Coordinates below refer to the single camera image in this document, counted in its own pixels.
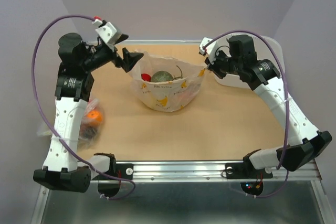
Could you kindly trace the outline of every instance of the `clear plastic bag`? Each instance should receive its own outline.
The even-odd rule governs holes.
[[[182,78],[164,81],[149,82],[141,78],[147,73],[153,76],[157,71],[167,71],[172,76]],[[172,57],[144,56],[129,72],[133,78],[131,89],[133,93],[148,107],[164,112],[173,112],[184,108],[198,94],[204,79],[205,64],[194,65]]]
[[[98,133],[100,132],[100,127],[103,124],[103,118],[103,109],[99,105],[99,100],[97,98],[91,97],[81,121],[78,147],[87,148],[94,143]],[[52,132],[43,122],[37,130],[37,135],[51,136]]]

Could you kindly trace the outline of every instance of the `glass panel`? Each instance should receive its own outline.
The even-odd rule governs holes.
[[[264,193],[281,182],[265,182]],[[42,223],[323,223],[311,183],[288,182],[268,199],[239,194],[240,183],[138,184],[123,200],[99,198],[97,184],[85,194],[50,191]]]

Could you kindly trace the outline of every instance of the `wooden table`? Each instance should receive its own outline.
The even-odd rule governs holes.
[[[126,45],[132,51],[201,63],[198,45]],[[104,109],[96,143],[78,154],[113,153],[119,161],[242,159],[259,148],[280,146],[284,131],[251,90],[218,84],[207,73],[196,98],[182,110],[147,108],[130,90],[131,77],[113,64],[93,73],[92,94]]]

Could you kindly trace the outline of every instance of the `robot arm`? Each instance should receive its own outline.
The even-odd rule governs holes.
[[[98,175],[87,164],[78,162],[73,153],[77,152],[78,136],[82,117],[90,98],[94,82],[92,71],[113,62],[118,68],[129,72],[142,58],[142,53],[129,53],[122,49],[121,58],[115,44],[128,38],[110,22],[96,18],[94,25],[98,33],[98,45],[89,47],[80,35],[69,33],[59,41],[58,54],[62,60],[56,84],[55,130],[70,147],[65,149],[59,138],[52,135],[47,158],[42,169],[34,171],[34,181],[53,190],[85,192],[90,180]],[[116,160],[112,154],[95,154],[89,162],[101,172],[116,171]]]
[[[204,45],[211,39],[204,38],[200,44],[200,54],[208,57],[205,60],[207,68],[219,78],[227,74],[238,75],[240,80],[260,96],[270,108],[278,122],[285,128],[286,99],[284,85],[279,71],[269,60],[258,60],[253,39],[247,35],[232,36],[229,40],[230,56],[220,50],[218,42],[210,44],[206,50]],[[331,142],[328,131],[320,132],[304,113],[299,109],[289,95],[289,134],[288,147],[282,166],[294,171],[317,157]],[[253,177],[256,170],[278,166],[282,154],[282,146],[267,150],[257,150],[247,154],[243,163],[227,173],[227,178]]]

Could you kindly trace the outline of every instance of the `red fruit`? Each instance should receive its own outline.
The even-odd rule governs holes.
[[[151,81],[152,77],[147,73],[142,73],[141,74],[141,79],[144,80],[144,81]]]

